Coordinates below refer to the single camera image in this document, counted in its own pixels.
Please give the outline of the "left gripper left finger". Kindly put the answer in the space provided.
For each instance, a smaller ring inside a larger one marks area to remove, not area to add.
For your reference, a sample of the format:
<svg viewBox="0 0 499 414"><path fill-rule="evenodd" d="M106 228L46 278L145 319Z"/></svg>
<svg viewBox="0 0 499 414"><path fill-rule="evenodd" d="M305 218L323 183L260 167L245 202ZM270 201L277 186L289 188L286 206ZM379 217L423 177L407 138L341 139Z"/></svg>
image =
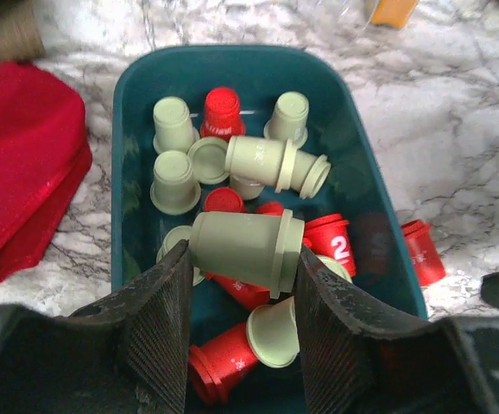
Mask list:
<svg viewBox="0 0 499 414"><path fill-rule="evenodd" d="M182 240L129 284L70 316L85 326L118 329L118 366L153 394L163 413L185 410L192 288Z"/></svg>

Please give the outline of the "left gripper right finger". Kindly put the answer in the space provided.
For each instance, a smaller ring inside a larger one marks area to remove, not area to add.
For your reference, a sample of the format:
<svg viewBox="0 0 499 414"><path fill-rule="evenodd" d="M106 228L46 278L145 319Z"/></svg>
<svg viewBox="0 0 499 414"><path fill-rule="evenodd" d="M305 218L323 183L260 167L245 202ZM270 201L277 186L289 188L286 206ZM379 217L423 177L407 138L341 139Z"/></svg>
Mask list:
<svg viewBox="0 0 499 414"><path fill-rule="evenodd" d="M378 369L368 339L397 339L427 325L337 276L307 247L294 302L309 413L344 413L374 387Z"/></svg>

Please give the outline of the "teal storage basket tray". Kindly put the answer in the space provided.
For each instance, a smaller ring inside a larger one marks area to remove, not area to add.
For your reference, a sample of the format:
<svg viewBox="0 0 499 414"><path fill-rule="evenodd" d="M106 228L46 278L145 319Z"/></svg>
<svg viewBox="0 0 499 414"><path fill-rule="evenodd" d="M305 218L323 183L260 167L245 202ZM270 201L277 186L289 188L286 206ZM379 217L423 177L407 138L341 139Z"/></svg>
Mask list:
<svg viewBox="0 0 499 414"><path fill-rule="evenodd" d="M323 60L288 47L171 47L140 58L122 74L113 103L112 287L119 289L153 267L167 231L195 217L193 212L167 216L150 201L156 157L152 107L173 95L201 116L205 96L219 86L238 94L251 133L263 128L283 92L297 91L309 99L306 149L324 151L333 169L315 199L304 201L287 191L279 201L297 217L340 213L348 219L357 287L399 311L426 318L400 224L347 85ZM205 281L192 294L189 346L242 321L243 308L218 285ZM418 384L425 372L417 365L417 349L409 343L366 343L378 369L377 382L344 413L424 412L426 394ZM212 408L188 390L187 381L182 413L309 413L299 361L281 369L256 368L231 391L225 405Z"/></svg>

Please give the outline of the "red cloth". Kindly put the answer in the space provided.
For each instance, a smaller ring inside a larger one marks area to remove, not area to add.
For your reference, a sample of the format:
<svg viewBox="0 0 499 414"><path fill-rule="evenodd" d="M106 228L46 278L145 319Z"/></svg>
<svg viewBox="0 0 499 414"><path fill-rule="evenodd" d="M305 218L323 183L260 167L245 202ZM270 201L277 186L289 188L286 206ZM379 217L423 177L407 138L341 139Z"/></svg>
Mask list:
<svg viewBox="0 0 499 414"><path fill-rule="evenodd" d="M81 96L36 66L0 63L0 283L39 263L91 164Z"/></svg>

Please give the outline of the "brown cloth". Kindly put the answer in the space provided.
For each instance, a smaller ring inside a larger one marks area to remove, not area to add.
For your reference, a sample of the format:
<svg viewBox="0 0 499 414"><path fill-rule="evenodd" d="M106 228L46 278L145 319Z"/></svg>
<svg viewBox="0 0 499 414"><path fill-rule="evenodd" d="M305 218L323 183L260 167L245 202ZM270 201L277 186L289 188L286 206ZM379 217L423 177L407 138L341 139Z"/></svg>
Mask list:
<svg viewBox="0 0 499 414"><path fill-rule="evenodd" d="M33 1L0 1L0 62L26 61L45 53Z"/></svg>

